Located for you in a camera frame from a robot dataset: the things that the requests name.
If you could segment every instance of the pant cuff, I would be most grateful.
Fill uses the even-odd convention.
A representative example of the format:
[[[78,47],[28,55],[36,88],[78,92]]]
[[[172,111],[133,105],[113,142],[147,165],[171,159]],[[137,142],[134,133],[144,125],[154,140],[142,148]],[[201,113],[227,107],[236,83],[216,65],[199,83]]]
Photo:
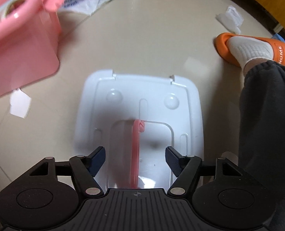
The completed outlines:
[[[276,66],[281,66],[280,64],[278,64],[276,61],[266,61],[263,62],[261,64],[255,65],[254,67],[252,67],[246,74],[245,76],[245,80],[244,82],[246,82],[246,80],[248,78],[250,78],[251,76],[254,76],[255,74],[259,73],[261,70],[269,70],[269,69],[273,69]]]

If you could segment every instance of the foot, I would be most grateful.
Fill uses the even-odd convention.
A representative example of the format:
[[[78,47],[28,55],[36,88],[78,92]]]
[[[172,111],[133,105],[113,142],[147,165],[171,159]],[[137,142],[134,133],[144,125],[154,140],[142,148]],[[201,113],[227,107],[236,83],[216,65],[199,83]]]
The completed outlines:
[[[255,38],[234,36],[228,40],[227,46],[230,53],[239,62],[243,71],[251,60],[273,60],[274,52],[272,46],[267,42]]]

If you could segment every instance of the tile floor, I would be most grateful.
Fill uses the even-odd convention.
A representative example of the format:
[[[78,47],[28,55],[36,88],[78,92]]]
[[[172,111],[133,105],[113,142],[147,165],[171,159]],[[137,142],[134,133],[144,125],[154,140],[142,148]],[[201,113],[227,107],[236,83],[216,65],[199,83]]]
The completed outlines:
[[[9,95],[0,98],[0,190],[43,157],[62,161],[74,155],[82,87],[99,69],[191,79],[200,93],[205,159],[237,154],[243,80],[213,46],[226,31],[215,15],[229,5],[245,19],[243,34],[271,37],[230,0],[112,0],[90,17],[60,14],[60,70],[22,88],[32,98],[26,119],[9,113]]]

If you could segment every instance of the blue object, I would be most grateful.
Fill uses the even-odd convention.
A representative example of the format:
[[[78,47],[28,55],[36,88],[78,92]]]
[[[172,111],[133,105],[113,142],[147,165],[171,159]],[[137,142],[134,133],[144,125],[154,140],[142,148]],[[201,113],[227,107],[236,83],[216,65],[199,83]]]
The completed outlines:
[[[280,41],[282,41],[282,42],[284,42],[284,43],[285,43],[284,38],[283,38],[283,37],[281,37],[281,36],[280,36],[279,34],[277,34],[277,33],[275,33],[275,35],[273,35],[273,36],[271,37],[271,39],[280,40]]]

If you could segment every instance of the white tissue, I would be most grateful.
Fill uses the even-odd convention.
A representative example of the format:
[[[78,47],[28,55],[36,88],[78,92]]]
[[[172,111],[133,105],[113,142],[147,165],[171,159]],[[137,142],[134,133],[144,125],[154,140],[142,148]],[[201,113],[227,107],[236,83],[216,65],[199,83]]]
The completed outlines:
[[[230,32],[237,35],[241,33],[239,27],[242,25],[244,19],[235,7],[229,6],[224,14],[219,14],[215,18]]]
[[[25,118],[29,107],[31,98],[20,89],[13,90],[10,96],[10,114]]]

